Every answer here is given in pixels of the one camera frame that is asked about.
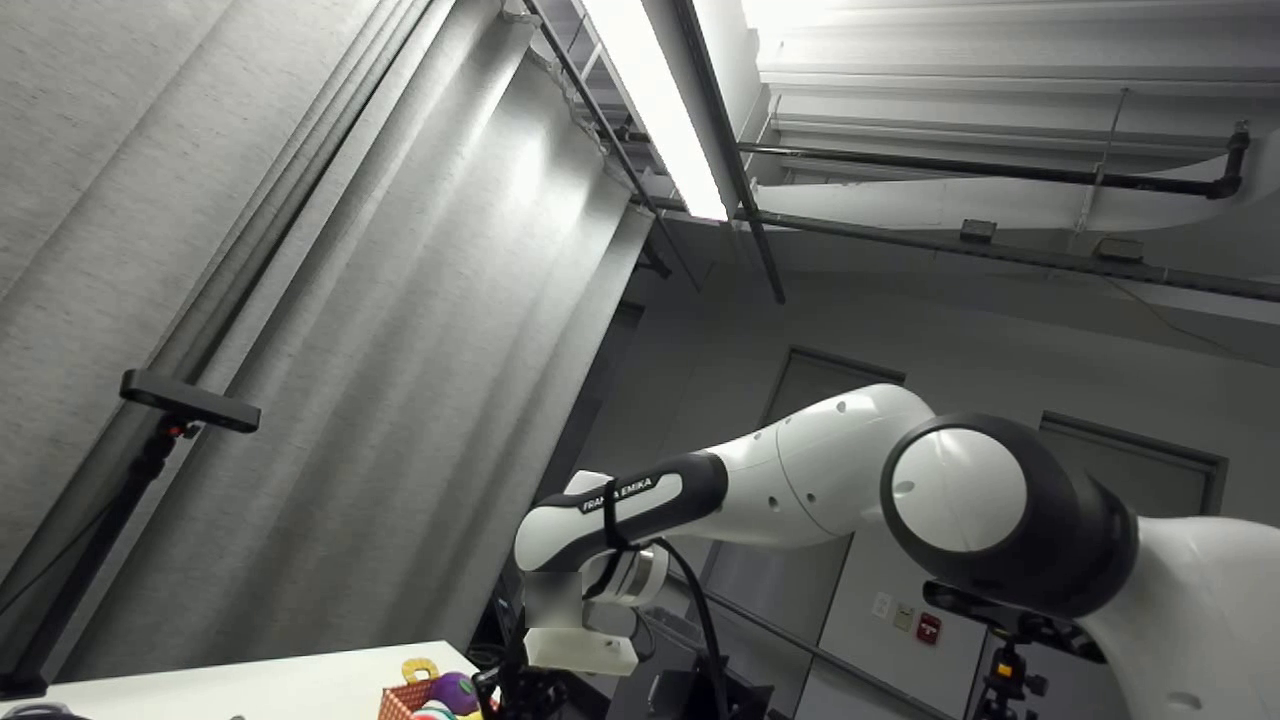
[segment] white table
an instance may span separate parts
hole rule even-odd
[[[428,658],[438,673],[476,673],[452,644],[397,644],[259,663],[216,663],[150,675],[52,683],[41,699],[87,720],[377,720],[379,690],[399,683],[399,660]]]

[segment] fluorescent light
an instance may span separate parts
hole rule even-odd
[[[595,39],[623,84],[631,112],[663,156],[688,216],[727,221],[706,154],[692,127],[643,0],[579,0]]]

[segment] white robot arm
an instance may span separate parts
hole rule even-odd
[[[514,568],[558,605],[643,608],[668,571],[653,536],[800,547],[869,516],[948,587],[1089,629],[1134,720],[1280,718],[1277,530],[1134,519],[1032,430],[934,419],[890,383],[641,478],[579,473],[525,516]]]

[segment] gray wall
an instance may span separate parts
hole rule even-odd
[[[703,292],[671,289],[653,299],[579,464],[628,473],[643,460],[734,435],[767,409],[787,347],[816,347],[902,371],[934,411],[998,411],[1022,425],[1039,425],[1039,411],[1063,411],[1225,457],[1219,507],[1228,516],[1280,519],[1280,487],[1273,487],[1273,467],[1280,464],[1273,445],[1280,371],[1273,366],[1161,345],[1152,328],[1140,328],[1157,326],[1142,311],[1118,311],[1123,326],[1134,326],[1131,332],[1123,326],[1099,332],[1089,320],[1049,326],[1072,305],[1091,310],[1091,298],[1042,272],[995,272],[978,289],[982,305],[972,310],[938,305],[934,298],[916,299],[912,284],[921,275],[907,263],[896,267],[901,284],[790,272],[787,310],[772,310],[733,248],[706,256],[718,261],[718,272],[706,272]],[[1036,310],[991,310],[998,292],[1014,305],[1022,284],[1054,289],[1059,310],[1042,311],[1042,320],[1036,320]],[[844,660],[844,648],[830,644],[830,626],[818,648]],[[839,704],[844,711],[921,718],[921,707],[890,704],[839,667],[806,675],[800,718],[822,718],[818,707],[830,707],[830,692],[839,695],[844,683],[855,683],[844,699],[861,695]]]

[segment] purple object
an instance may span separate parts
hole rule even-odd
[[[470,675],[463,675],[463,673],[444,673],[444,675],[430,683],[430,699],[447,704],[447,707],[459,711],[459,718],[470,718],[470,711],[478,707],[476,690],[470,690]]]

